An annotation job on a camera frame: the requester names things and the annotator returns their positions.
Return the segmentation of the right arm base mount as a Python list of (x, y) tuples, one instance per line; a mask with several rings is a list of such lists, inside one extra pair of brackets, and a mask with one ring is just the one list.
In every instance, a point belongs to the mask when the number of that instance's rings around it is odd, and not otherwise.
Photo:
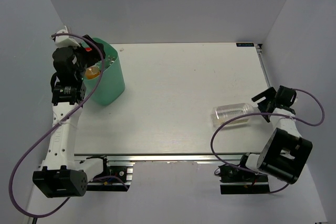
[(254, 195), (270, 193), (268, 176), (256, 175), (228, 165), (219, 166), (214, 175), (220, 178), (222, 195)]

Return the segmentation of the large clear bottle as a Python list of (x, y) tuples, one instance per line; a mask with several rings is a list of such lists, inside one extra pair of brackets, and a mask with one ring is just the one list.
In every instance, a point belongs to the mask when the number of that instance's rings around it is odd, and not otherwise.
[[(211, 110), (211, 113), (209, 115), (209, 125), (212, 128), (217, 129), (223, 123), (235, 117), (255, 112), (260, 112), (260, 110), (256, 106), (249, 103), (236, 103), (216, 106)], [(247, 126), (249, 123), (250, 117), (244, 117), (228, 123), (225, 127), (242, 127)]]

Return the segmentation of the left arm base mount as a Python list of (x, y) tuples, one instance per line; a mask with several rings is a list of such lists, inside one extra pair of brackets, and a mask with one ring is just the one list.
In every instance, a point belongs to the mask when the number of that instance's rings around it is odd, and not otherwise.
[(88, 183), (87, 191), (127, 192), (132, 182), (134, 164), (107, 161), (104, 171)]

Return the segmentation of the green blue label bottle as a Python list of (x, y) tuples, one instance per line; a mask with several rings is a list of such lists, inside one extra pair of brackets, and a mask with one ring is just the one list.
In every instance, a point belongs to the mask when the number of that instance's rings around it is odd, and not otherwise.
[(104, 67), (109, 68), (115, 62), (116, 59), (117, 57), (114, 55), (106, 55), (104, 59)]

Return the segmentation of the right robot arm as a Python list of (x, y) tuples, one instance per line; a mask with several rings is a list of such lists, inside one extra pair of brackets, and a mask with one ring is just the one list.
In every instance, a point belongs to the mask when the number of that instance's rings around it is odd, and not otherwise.
[(252, 98), (257, 102), (263, 118), (273, 126), (273, 133), (260, 154), (244, 155), (237, 168), (238, 177), (247, 182), (256, 173), (276, 177), (288, 184), (294, 184), (312, 151), (312, 142), (304, 139), (296, 127), (296, 113), (291, 106), (297, 93), (294, 89), (273, 87)]

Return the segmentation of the orange juice bottle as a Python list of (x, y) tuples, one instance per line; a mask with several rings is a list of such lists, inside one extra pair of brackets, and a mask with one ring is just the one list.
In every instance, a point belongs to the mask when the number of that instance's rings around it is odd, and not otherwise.
[(91, 66), (86, 69), (85, 77), (87, 80), (94, 79), (101, 74), (101, 70), (98, 66)]

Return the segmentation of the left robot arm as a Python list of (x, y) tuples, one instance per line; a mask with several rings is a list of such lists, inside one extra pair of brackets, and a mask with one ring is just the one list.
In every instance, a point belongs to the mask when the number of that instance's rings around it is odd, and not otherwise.
[(53, 107), (53, 126), (48, 152), (41, 170), (33, 173), (33, 183), (48, 198), (81, 197), (93, 179), (104, 182), (110, 178), (111, 168), (104, 156), (75, 161), (75, 141), (82, 112), (86, 86), (86, 69), (105, 58), (102, 43), (84, 35), (90, 50), (69, 36), (55, 42), (53, 52), (55, 73), (50, 80)]

